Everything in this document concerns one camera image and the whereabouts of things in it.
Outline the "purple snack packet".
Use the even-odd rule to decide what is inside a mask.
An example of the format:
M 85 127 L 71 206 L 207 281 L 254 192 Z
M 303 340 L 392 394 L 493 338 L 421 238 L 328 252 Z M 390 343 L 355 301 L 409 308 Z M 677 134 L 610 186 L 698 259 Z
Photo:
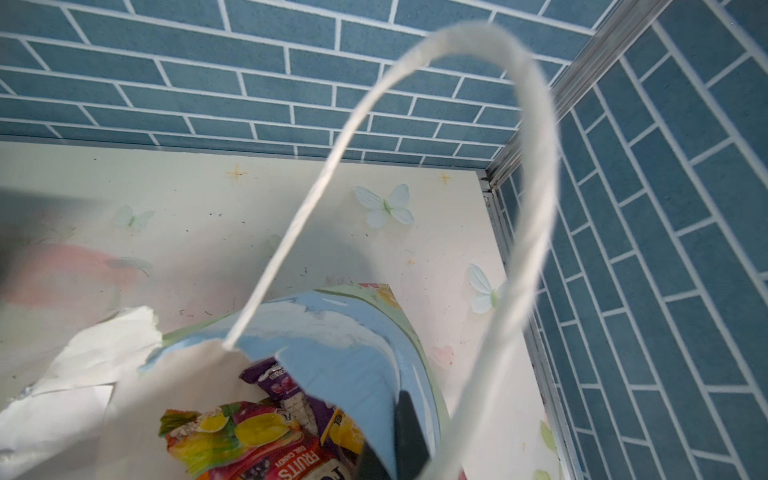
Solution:
M 354 420 L 339 407 L 307 394 L 276 359 L 256 362 L 240 374 L 240 379 L 264 391 L 323 447 L 342 460 L 357 462 L 365 437 Z

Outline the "colourful paper gift bag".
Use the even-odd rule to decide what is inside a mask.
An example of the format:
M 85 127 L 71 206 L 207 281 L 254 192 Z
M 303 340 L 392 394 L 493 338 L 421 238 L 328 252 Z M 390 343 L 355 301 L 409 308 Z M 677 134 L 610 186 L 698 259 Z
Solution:
M 446 185 L 435 170 L 346 159 L 377 101 L 447 55 L 498 65 L 520 102 L 525 198 L 507 260 L 476 174 Z M 321 163 L 3 143 L 2 477 L 194 479 L 161 417 L 282 408 L 240 379 L 268 358 L 351 417 L 391 476 L 400 391 L 430 454 L 417 479 L 529 472 L 519 443 L 532 424 L 501 402 L 521 383 L 557 143 L 539 65 L 483 22 L 408 51 Z

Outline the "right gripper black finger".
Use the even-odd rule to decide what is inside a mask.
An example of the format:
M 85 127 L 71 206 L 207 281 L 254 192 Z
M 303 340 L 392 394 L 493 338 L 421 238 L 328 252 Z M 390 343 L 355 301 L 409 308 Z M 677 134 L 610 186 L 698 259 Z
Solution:
M 411 396 L 400 391 L 394 410 L 395 476 L 391 476 L 383 462 L 368 443 L 364 444 L 355 471 L 356 479 L 416 479 L 424 469 L 430 454 L 418 423 Z

